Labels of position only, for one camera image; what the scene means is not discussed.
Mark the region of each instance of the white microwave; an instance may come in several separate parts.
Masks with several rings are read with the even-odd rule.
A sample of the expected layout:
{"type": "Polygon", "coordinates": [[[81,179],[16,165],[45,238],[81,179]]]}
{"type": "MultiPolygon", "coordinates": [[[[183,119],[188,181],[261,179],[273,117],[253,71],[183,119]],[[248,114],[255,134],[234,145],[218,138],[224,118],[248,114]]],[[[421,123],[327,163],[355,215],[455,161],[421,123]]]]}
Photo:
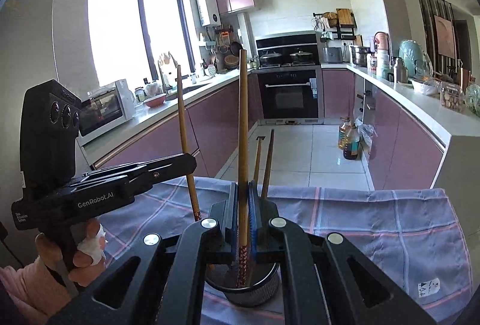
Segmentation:
{"type": "Polygon", "coordinates": [[[80,111],[80,146],[121,125],[135,116],[134,94],[125,79],[108,84],[82,101],[80,111]]]}

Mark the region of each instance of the white bandage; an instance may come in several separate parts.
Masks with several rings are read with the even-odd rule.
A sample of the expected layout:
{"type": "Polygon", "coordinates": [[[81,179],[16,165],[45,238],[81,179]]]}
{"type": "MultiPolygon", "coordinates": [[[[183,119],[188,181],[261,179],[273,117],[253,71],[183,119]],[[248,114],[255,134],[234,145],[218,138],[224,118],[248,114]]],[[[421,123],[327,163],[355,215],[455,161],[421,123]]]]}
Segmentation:
{"type": "Polygon", "coordinates": [[[100,248],[100,237],[105,237],[105,231],[103,230],[102,225],[100,225],[100,229],[94,238],[89,239],[85,237],[77,246],[79,251],[82,251],[93,259],[93,263],[91,265],[98,264],[102,257],[105,257],[105,253],[100,248]]]}

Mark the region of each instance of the framed picture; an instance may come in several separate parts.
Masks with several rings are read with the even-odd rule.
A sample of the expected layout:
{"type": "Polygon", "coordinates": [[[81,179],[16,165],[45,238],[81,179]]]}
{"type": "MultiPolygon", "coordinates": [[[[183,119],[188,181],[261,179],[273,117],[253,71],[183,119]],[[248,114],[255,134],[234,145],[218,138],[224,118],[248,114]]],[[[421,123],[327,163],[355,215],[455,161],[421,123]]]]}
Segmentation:
{"type": "Polygon", "coordinates": [[[435,16],[437,32],[438,54],[455,59],[455,36],[452,22],[435,16]]]}

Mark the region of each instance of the sink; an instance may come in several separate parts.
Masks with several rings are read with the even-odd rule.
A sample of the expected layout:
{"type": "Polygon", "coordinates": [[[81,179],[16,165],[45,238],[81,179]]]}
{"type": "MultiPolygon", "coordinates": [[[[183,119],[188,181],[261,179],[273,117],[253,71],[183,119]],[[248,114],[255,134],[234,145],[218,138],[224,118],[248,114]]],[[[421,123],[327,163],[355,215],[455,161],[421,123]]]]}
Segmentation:
{"type": "MultiPolygon", "coordinates": [[[[186,88],[183,88],[183,94],[186,94],[188,92],[191,92],[191,91],[195,91],[196,89],[199,89],[199,88],[202,88],[204,87],[205,85],[207,84],[203,84],[203,85],[192,85],[191,87],[186,87],[186,88]]],[[[177,93],[172,93],[171,95],[168,95],[166,97],[166,101],[169,102],[170,100],[175,100],[177,99],[177,93]]]]}

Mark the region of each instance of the countertop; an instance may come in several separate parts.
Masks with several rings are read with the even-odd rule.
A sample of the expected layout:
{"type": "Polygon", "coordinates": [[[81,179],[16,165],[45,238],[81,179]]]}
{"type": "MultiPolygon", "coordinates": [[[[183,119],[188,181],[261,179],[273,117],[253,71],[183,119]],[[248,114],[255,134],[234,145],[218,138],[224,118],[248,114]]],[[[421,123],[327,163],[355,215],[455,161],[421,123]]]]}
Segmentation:
{"type": "Polygon", "coordinates": [[[467,107],[462,113],[449,110],[441,105],[438,97],[421,95],[413,88],[394,84],[377,77],[367,68],[357,68],[348,63],[322,64],[322,69],[349,69],[364,77],[417,117],[445,146],[451,137],[480,137],[480,118],[467,107]]]}
{"type": "MultiPolygon", "coordinates": [[[[231,70],[225,74],[217,74],[211,79],[198,81],[197,85],[204,84],[201,88],[185,93],[183,95],[183,101],[185,105],[198,100],[215,90],[228,85],[230,82],[238,80],[239,70],[231,70]]],[[[155,108],[148,108],[142,104],[137,106],[137,113],[135,117],[126,123],[110,130],[109,132],[102,134],[95,138],[91,142],[83,146],[85,151],[85,157],[89,165],[94,164],[100,158],[110,153],[113,149],[122,145],[125,141],[138,134],[140,131],[145,130],[152,124],[162,120],[163,118],[178,111],[178,99],[170,100],[155,108]]]]}

